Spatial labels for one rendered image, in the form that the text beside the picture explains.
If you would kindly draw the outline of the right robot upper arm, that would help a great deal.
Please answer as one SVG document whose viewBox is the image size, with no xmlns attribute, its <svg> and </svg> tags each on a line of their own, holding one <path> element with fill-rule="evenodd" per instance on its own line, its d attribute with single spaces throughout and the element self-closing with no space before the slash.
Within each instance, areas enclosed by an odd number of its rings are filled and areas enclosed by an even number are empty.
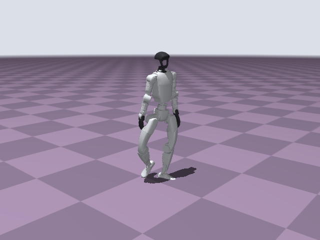
<svg viewBox="0 0 320 240">
<path fill-rule="evenodd" d="M 146 77 L 146 87 L 145 87 L 145 97 L 144 102 L 150 102 L 151 101 L 151 92 L 153 89 L 154 83 L 157 81 L 157 75 L 156 74 L 150 74 Z"/>
</svg>

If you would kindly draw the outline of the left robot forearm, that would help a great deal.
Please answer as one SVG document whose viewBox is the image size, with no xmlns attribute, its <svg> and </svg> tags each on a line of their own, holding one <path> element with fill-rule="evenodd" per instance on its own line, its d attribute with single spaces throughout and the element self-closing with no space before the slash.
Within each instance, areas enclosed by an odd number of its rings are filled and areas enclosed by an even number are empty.
<svg viewBox="0 0 320 240">
<path fill-rule="evenodd" d="M 179 95 L 178 95 L 179 96 Z M 172 97 L 171 101 L 172 101 L 172 112 L 175 114 L 175 110 L 178 110 L 178 96 Z"/>
</svg>

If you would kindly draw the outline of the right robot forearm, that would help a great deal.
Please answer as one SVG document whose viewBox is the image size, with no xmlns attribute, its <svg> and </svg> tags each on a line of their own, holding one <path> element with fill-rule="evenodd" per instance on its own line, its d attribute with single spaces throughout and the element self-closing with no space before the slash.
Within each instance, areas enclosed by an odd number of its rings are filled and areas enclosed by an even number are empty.
<svg viewBox="0 0 320 240">
<path fill-rule="evenodd" d="M 148 105 L 149 105 L 149 103 L 145 102 L 144 99 L 145 99 L 145 95 L 143 96 L 140 113 L 138 115 L 138 117 L 140 119 L 141 119 L 142 116 L 144 116 L 144 118 L 145 118 L 145 115 L 147 113 L 147 108 L 148 108 Z"/>
</svg>

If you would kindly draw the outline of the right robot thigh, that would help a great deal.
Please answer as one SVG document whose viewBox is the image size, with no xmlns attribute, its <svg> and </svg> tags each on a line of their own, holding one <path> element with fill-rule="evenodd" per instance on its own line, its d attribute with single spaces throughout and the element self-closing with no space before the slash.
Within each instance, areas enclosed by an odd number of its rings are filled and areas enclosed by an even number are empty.
<svg viewBox="0 0 320 240">
<path fill-rule="evenodd" d="M 142 155 L 145 155 L 149 151 L 147 143 L 158 124 L 157 118 L 158 114 L 156 113 L 149 114 L 145 117 L 147 125 L 142 128 L 138 142 L 138 152 Z"/>
</svg>

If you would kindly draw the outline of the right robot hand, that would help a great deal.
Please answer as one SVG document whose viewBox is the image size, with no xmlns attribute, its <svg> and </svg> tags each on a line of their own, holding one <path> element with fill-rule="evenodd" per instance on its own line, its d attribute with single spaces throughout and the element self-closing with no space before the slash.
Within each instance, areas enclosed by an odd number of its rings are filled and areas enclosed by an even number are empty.
<svg viewBox="0 0 320 240">
<path fill-rule="evenodd" d="M 142 130 L 142 128 L 144 127 L 145 116 L 143 115 L 143 116 L 141 117 L 141 119 L 138 118 L 138 120 L 139 120 L 139 122 L 138 122 L 139 128 Z"/>
</svg>

